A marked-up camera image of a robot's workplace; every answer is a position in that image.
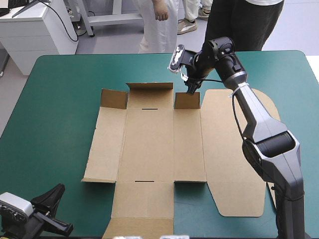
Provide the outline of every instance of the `robotic arm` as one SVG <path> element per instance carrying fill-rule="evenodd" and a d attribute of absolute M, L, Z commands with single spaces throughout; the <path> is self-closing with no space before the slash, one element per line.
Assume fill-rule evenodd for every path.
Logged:
<path fill-rule="evenodd" d="M 234 52 L 233 41 L 228 37 L 207 41 L 198 53 L 179 45 L 168 68 L 177 73 L 183 66 L 187 76 L 181 73 L 182 79 L 189 94 L 201 87 L 214 68 L 224 86 L 233 90 L 233 109 L 236 97 L 247 120 L 241 132 L 234 112 L 245 158 L 265 182 L 275 184 L 278 238 L 310 238 L 305 233 L 300 144 L 285 124 L 269 115 L 247 84 L 248 74 Z"/>

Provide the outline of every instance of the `cardboard flap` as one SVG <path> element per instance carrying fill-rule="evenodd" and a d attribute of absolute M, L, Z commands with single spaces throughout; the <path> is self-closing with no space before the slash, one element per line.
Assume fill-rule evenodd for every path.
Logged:
<path fill-rule="evenodd" d="M 200 110 L 174 110 L 175 182 L 206 182 Z"/>
<path fill-rule="evenodd" d="M 175 109 L 200 109 L 200 95 L 195 92 L 194 95 L 187 93 L 175 94 Z"/>
<path fill-rule="evenodd" d="M 128 83 L 128 109 L 172 109 L 173 83 Z"/>
<path fill-rule="evenodd" d="M 101 93 L 102 107 L 126 109 L 126 104 L 127 104 L 127 92 L 102 89 L 102 93 Z"/>
<path fill-rule="evenodd" d="M 112 218 L 173 218 L 174 184 L 116 183 Z"/>
<path fill-rule="evenodd" d="M 159 239 L 174 234 L 173 219 L 111 218 L 103 239 L 118 236 L 141 236 L 143 239 Z"/>
<path fill-rule="evenodd" d="M 173 109 L 128 110 L 119 182 L 174 182 Z"/>
<path fill-rule="evenodd" d="M 114 183 L 122 152 L 126 110 L 100 107 L 84 182 Z"/>
<path fill-rule="evenodd" d="M 173 82 L 126 83 L 131 89 L 173 89 Z"/>
<path fill-rule="evenodd" d="M 207 182 L 221 215 L 259 217 L 264 210 L 266 184 L 243 155 L 232 100 L 228 98 L 231 92 L 206 91 L 200 110 Z M 271 99 L 259 91 L 255 93 L 268 112 L 278 119 Z M 244 129 L 247 122 L 237 102 L 236 113 Z"/>

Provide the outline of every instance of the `green table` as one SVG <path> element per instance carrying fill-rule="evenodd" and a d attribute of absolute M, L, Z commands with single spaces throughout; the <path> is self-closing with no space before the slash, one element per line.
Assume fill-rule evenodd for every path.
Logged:
<path fill-rule="evenodd" d="M 319 237 L 319 85 L 303 53 L 241 52 L 251 87 L 275 102 L 302 145 L 306 229 Z M 125 82 L 174 82 L 170 54 L 44 56 L 38 59 L 0 138 L 0 192 L 26 199 L 57 183 L 66 185 L 57 218 L 74 224 L 73 236 L 101 236 L 110 220 L 113 184 L 81 183 L 100 104 L 101 88 L 127 90 Z M 210 79 L 217 78 L 215 72 Z M 223 88 L 204 83 L 201 91 Z M 205 184 L 176 184 L 176 234 L 198 237 L 275 237 L 269 194 L 260 218 L 219 215 Z"/>

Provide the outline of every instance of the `person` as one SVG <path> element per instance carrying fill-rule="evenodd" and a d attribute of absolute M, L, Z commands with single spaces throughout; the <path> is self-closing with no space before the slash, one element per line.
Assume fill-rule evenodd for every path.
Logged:
<path fill-rule="evenodd" d="M 283 5 L 284 0 L 214 0 L 205 41 L 228 36 L 236 51 L 261 51 Z"/>
<path fill-rule="evenodd" d="M 196 19 L 208 20 L 213 0 L 201 0 L 202 7 L 198 8 L 198 0 L 183 0 L 185 18 L 178 21 L 177 34 L 197 30 Z"/>
<path fill-rule="evenodd" d="M 139 53 L 172 53 L 177 42 L 179 0 L 133 0 L 144 21 Z"/>

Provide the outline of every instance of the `black cable on desk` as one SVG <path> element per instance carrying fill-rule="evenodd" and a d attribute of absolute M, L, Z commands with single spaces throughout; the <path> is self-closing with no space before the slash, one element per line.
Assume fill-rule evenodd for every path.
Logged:
<path fill-rule="evenodd" d="M 66 29 L 66 26 L 64 25 L 64 22 L 62 21 L 60 15 L 59 15 L 51 6 L 49 6 L 48 4 L 42 2 L 41 0 L 37 0 L 37 1 L 39 1 L 40 3 L 46 5 L 48 8 L 50 8 L 52 11 L 55 12 L 55 14 L 56 14 L 56 15 L 58 16 L 58 18 L 60 19 L 60 21 L 61 21 L 61 23 L 62 23 L 62 25 L 63 25 L 63 27 L 64 27 L 64 29 L 65 29 L 65 31 L 66 31 L 66 34 L 68 34 L 69 38 L 70 38 L 72 41 L 77 42 L 77 41 L 79 40 L 79 36 L 78 36 L 78 34 L 76 34 L 75 30 L 74 30 L 74 32 L 75 32 L 75 35 L 76 35 L 76 40 L 74 40 L 74 39 L 70 36 L 70 34 L 69 34 L 68 30 Z"/>

